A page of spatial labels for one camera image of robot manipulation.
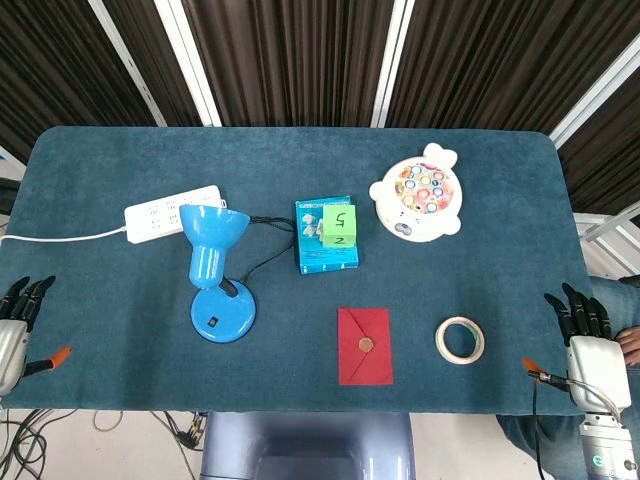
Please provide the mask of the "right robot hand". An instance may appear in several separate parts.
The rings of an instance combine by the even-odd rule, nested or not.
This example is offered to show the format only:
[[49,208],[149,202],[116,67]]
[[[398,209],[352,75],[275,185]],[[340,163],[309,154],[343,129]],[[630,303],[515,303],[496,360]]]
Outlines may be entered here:
[[614,340],[609,314],[599,300],[571,285],[564,283],[562,290],[566,301],[550,293],[544,298],[557,316],[566,347],[566,374],[553,374],[530,358],[523,360],[524,368],[537,382],[569,393],[579,410],[609,415],[619,423],[632,399],[624,354]]

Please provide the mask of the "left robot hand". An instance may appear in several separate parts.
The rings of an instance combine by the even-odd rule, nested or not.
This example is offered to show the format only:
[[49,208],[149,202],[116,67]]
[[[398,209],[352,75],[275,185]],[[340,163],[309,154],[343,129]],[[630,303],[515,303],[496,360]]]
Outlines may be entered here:
[[70,346],[62,347],[48,358],[27,361],[27,350],[35,321],[47,290],[56,277],[30,282],[23,277],[1,297],[1,397],[11,393],[25,377],[55,370],[71,355]]

